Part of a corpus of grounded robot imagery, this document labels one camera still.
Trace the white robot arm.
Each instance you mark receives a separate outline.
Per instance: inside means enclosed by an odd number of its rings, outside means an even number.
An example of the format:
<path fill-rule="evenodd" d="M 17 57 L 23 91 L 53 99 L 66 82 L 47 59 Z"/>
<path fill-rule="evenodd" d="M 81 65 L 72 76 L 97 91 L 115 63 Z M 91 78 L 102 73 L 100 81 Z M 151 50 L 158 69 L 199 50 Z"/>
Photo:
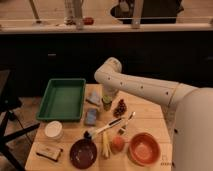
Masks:
<path fill-rule="evenodd" d="M 174 111 L 171 171 L 213 171 L 213 88 L 122 74 L 114 57 L 94 78 L 111 96 L 121 90 Z"/>

